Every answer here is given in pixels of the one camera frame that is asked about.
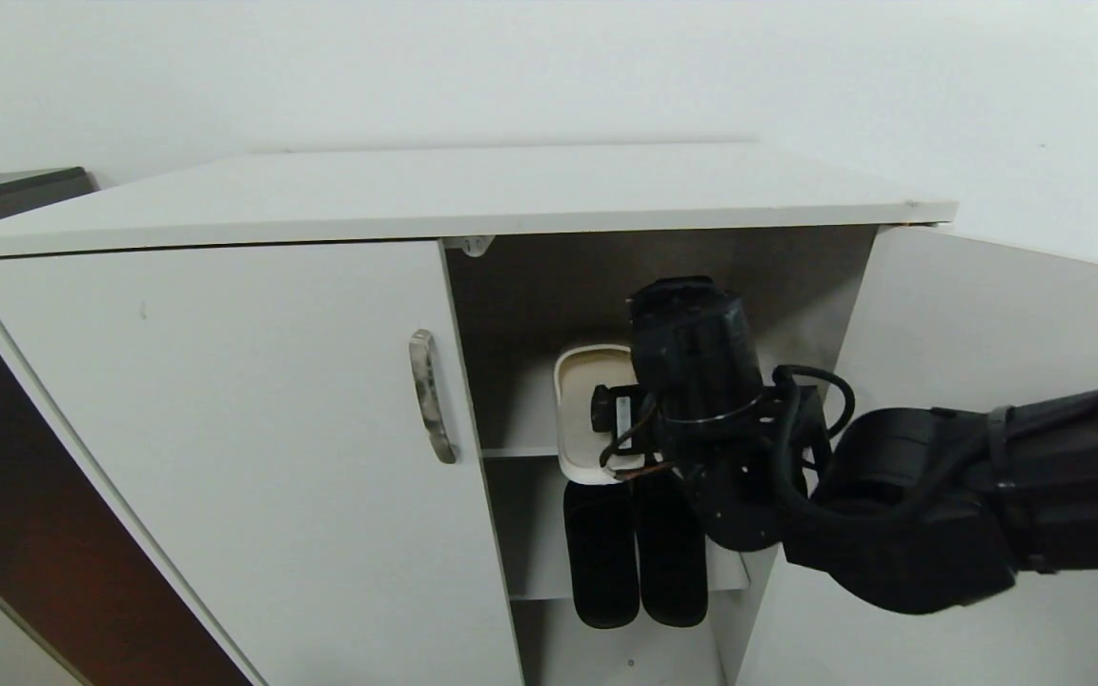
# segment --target black cable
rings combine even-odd
[[[837,421],[832,426],[828,427],[828,437],[832,438],[838,434],[841,434],[842,429],[849,426],[851,418],[854,418],[854,387],[836,373],[828,370],[822,370],[819,368],[809,368],[809,366],[804,364],[785,364],[791,370],[791,376],[806,376],[809,379],[819,379],[820,381],[826,381],[829,385],[837,387],[841,391],[841,397],[845,401],[845,407],[841,408],[841,416],[837,417]]]
[[[798,405],[800,395],[798,385],[794,382],[796,369],[789,364],[780,366],[774,370],[774,382],[777,386],[783,386],[787,394],[785,411],[780,420],[782,427],[778,440],[774,446],[771,456],[770,471],[774,480],[774,490],[778,498],[789,509],[799,516],[805,516],[816,524],[834,527],[844,530],[883,531],[906,525],[917,517],[942,491],[951,483],[967,465],[975,463],[977,459],[985,454],[987,449],[987,438],[978,435],[964,440],[954,451],[949,451],[942,457],[940,463],[933,465],[919,479],[914,487],[910,487],[909,495],[901,499],[886,511],[875,514],[875,516],[843,516],[834,513],[822,505],[816,504],[798,493],[791,476],[791,438],[794,425],[798,421]],[[798,376],[813,376],[810,373],[799,373]],[[1085,401],[1071,403],[1053,412],[1031,418],[1028,421],[1019,421],[1007,426],[1007,440],[1019,439],[1041,430],[1053,429],[1058,426],[1079,418],[1098,408],[1098,396],[1088,395]]]
[[[1068,403],[1060,408],[1053,409],[1050,414],[1029,417],[1028,420],[1020,420],[1007,426],[1007,439],[1028,438],[1042,432],[1042,430],[1053,429],[1053,427],[1076,420],[1083,416],[1093,414],[1098,409],[1098,395],[1089,394],[1086,400],[1079,403]]]
[[[643,413],[640,419],[637,420],[631,427],[629,427],[629,429],[625,430],[625,434],[614,438],[613,442],[608,443],[601,451],[601,469],[607,469],[607,465],[609,465],[609,460],[612,460],[613,456],[616,454],[616,451],[618,451],[618,447],[621,446],[621,443],[626,442],[626,440],[628,440],[629,437],[631,437],[635,434],[638,434],[641,430],[641,427],[647,426],[647,423],[650,421],[650,417],[654,416],[654,411],[659,407],[659,400],[654,398],[654,394],[647,394],[647,398],[643,401],[643,403],[648,404],[648,407],[647,412]]]

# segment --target metal handle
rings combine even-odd
[[[430,438],[430,447],[435,448],[436,457],[446,465],[457,463],[457,448],[448,439],[448,430],[444,426],[444,409],[439,407],[439,392],[435,386],[435,363],[430,358],[435,355],[435,337],[427,329],[418,329],[408,339],[408,363],[414,368],[414,391],[417,392],[417,405],[423,411],[423,425]]]

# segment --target cabinet door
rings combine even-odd
[[[1098,265],[882,232],[837,371],[853,383],[859,414],[988,412],[1094,390]],[[832,412],[840,398],[829,403]],[[1098,683],[1098,572],[1021,574],[1015,589],[972,607],[903,617],[780,560],[740,683]]]
[[[438,241],[0,260],[0,322],[254,681],[519,682]]]

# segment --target cabinet shelf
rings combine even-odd
[[[552,352],[523,359],[494,358],[472,380],[473,412],[483,458],[558,454],[558,409]]]
[[[509,599],[570,598],[570,560],[561,508],[567,477],[558,469],[558,460],[489,461],[485,481]],[[748,587],[740,555],[706,543],[710,591]]]
[[[725,683],[709,620],[674,629],[641,612],[621,629],[597,630],[575,616],[570,600],[512,603],[511,616],[527,686]]]

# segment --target robotic arm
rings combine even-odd
[[[715,543],[782,543],[791,563],[906,614],[1000,594],[1020,572],[1098,569],[1098,390],[989,413],[882,408],[850,424],[853,390],[831,372],[784,364],[763,383],[737,292],[663,279],[628,307],[638,385],[597,387],[592,414],[605,424],[628,395],[639,420],[614,430],[602,465],[659,452],[661,463],[609,472],[671,469]],[[832,426],[799,379],[844,396]],[[806,469],[819,479],[810,495]]]

